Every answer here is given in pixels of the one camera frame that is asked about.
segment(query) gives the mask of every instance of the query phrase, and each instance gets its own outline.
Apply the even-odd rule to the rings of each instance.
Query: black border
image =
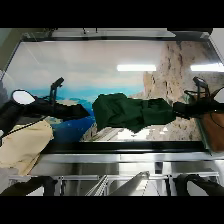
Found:
[[[17,44],[10,57],[6,70],[21,42],[44,41],[90,41],[90,40],[154,40],[154,41],[198,41],[210,42],[201,38],[201,32],[172,32],[175,37],[136,37],[136,36],[98,36],[98,37],[48,37],[27,38]],[[208,152],[202,141],[138,141],[138,142],[73,142],[56,143],[50,141],[41,154],[143,154],[143,153],[192,153]]]

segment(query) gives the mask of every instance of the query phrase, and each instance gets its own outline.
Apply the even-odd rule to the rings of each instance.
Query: beige cloth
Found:
[[[18,169],[19,175],[27,175],[52,138],[52,128],[46,121],[6,136],[0,147],[0,168],[13,167]]]

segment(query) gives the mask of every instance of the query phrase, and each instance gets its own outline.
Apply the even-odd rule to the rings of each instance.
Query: folded garment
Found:
[[[35,165],[40,152],[53,138],[50,124],[40,121],[2,139],[0,167],[16,168],[19,175],[27,175]]]
[[[176,119],[172,107],[162,98],[141,100],[123,93],[100,94],[93,103],[97,130],[127,128],[134,133],[150,125],[165,125]]]

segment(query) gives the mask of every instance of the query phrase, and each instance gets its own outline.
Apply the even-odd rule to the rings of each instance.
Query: green cloth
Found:
[[[100,94],[93,103],[97,130],[127,128],[134,133],[150,125],[165,125],[176,119],[172,107],[162,98],[141,100],[123,93]]]

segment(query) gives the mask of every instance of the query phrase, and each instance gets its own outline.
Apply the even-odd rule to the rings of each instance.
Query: cream towel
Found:
[[[24,125],[17,125],[13,130],[22,126]],[[52,128],[46,121],[40,121],[6,136],[0,147],[0,167],[13,167],[18,169],[19,175],[27,175],[36,163],[40,152],[52,138]]]

